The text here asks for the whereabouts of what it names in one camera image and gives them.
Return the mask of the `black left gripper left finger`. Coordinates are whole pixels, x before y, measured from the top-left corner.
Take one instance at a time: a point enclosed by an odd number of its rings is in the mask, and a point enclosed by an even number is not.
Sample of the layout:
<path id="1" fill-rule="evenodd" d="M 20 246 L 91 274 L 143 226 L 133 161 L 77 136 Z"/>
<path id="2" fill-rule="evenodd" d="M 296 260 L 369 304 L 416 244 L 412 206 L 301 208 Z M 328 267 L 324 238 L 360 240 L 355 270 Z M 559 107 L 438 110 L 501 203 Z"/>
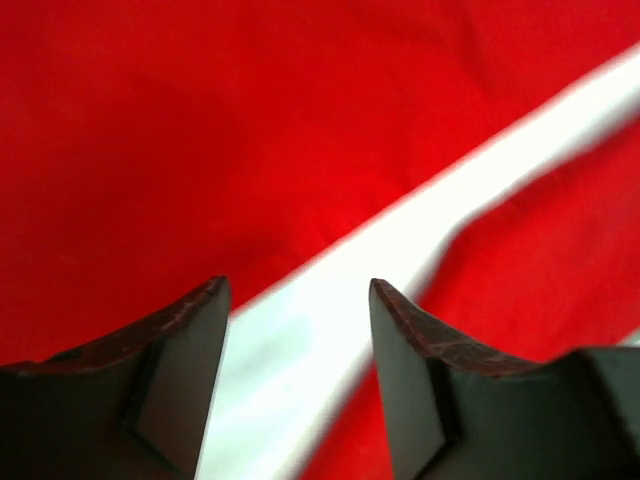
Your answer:
<path id="1" fill-rule="evenodd" d="M 43 362 L 1 369 L 5 479 L 192 479 L 230 311 L 223 277 Z"/>

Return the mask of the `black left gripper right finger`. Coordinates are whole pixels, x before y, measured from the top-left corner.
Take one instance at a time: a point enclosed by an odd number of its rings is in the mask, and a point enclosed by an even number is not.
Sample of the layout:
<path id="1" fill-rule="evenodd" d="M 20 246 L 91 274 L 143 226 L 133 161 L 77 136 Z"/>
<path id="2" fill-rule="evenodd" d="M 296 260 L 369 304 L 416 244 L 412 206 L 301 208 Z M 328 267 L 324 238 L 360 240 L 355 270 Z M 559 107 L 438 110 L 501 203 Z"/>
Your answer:
<path id="1" fill-rule="evenodd" d="M 635 479 L 639 351 L 581 348 L 538 364 L 369 290 L 373 350 L 397 479 Z"/>

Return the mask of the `red trousers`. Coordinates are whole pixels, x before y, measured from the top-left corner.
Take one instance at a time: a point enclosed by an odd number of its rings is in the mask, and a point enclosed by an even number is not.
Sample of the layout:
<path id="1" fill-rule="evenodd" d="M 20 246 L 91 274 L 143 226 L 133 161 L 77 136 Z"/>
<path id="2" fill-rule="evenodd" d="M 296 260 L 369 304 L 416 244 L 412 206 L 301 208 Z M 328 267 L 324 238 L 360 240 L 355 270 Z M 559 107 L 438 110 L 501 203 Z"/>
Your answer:
<path id="1" fill-rule="evenodd" d="M 1 369 L 206 281 L 192 479 L 397 479 L 369 290 L 639 351 L 635 1 L 5 1 Z"/>

